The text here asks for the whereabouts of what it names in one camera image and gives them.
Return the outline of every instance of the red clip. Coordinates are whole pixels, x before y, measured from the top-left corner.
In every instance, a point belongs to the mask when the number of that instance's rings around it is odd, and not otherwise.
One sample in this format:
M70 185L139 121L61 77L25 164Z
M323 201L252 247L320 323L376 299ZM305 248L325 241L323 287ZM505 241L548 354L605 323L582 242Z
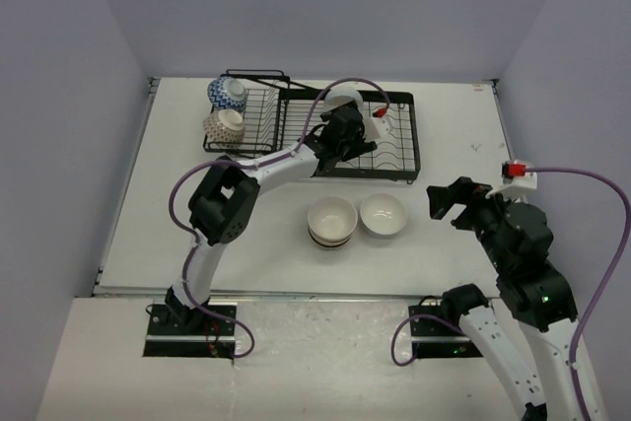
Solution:
M502 167L503 177L526 176L526 165L523 163L508 163Z
M378 108L377 110L373 112L373 117L382 118L384 115L386 115L386 112L387 112L387 107Z

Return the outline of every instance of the dish rack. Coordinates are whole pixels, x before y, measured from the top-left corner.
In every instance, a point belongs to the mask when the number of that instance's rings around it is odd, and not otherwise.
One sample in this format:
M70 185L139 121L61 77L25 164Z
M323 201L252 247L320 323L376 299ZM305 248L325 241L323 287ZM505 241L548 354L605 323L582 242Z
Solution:
M241 144L235 146L210 141L204 135L205 151L255 158L282 150L300 138L309 109L320 89L292 81L280 70L229 69L225 75L242 80L247 89L245 137ZM379 91L359 92L369 113L386 103ZM410 93L386 92L390 99L386 116L392 124L388 136L377 141L378 148L374 152L340 162L326 176L405 180L408 183L418 177L421 159L414 97ZM308 130L322 123L319 117L322 108L323 102L320 102Z

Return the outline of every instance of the white wall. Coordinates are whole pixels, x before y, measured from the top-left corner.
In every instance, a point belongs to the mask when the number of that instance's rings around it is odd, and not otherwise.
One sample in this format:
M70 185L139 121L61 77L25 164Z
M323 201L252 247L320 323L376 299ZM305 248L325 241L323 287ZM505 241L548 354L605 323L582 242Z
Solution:
M631 0L547 0L500 82L519 157L582 167L631 193ZM619 242L620 200L586 178L540 177L533 199L555 232L552 261L582 311ZM631 248L587 328L611 420L631 413Z
M92 288L147 83L106 0L0 11L0 419L27 421Z
M156 76L497 78L544 0L108 0Z

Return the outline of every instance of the bowl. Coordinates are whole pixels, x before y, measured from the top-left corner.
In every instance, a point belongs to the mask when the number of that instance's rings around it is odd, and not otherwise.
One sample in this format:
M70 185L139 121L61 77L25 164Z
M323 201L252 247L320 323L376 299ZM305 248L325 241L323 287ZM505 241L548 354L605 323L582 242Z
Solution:
M247 104L247 89L238 79L220 76L208 85L207 92L213 110L231 108L244 113Z
M231 108L215 110L203 125L208 140L226 148L235 148L244 141L244 117Z
M364 100L362 99L362 95L359 91L347 84L342 84L333 87L328 93L326 93L326 96L324 96L323 109L325 112L328 112L336 107L348 104L351 101L355 101L357 109L360 112L364 109Z
M337 241L337 242L330 242L330 241L326 241L325 239L321 239L318 236L314 235L314 233L309 230L309 237L312 238L312 240L318 244L319 246L323 246L324 248L338 248L339 246L343 246L344 244L346 244L348 241L351 240L351 236L347 237L346 239L342 240L342 241Z
M346 199L323 197L309 208L307 224L309 234L321 246L343 246L357 227L357 211Z
M366 229L377 237L391 237L407 223L407 210L391 194L379 193L362 202L359 215Z

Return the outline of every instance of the white table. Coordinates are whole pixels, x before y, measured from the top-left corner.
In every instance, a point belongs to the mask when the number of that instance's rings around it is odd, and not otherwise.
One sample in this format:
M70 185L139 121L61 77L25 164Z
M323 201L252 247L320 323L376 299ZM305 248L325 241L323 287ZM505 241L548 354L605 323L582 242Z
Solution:
M209 79L163 79L149 116L98 293L164 293L180 273L189 245L167 212L173 184L212 157L203 151L201 122L209 111ZM323 88L323 81L305 81ZM381 83L414 95L422 169L412 185L368 179L319 178L275 189L256 203L247 230L226 250L213 290L228 293L419 295L476 283L497 296L495 272L472 233L450 218L431 221L425 188L461 175L497 185L509 158L489 85ZM185 185L176 212L202 176ZM318 248L306 229L307 209L325 195L355 203L375 192L399 197L409 223L392 240L358 228L340 250Z
M404 302L240 303L257 338L225 360L143 358L149 300L75 300L38 421L517 419L483 359L389 357ZM506 330L526 342L506 310ZM398 357L409 357L408 329ZM237 333L238 343L243 334Z

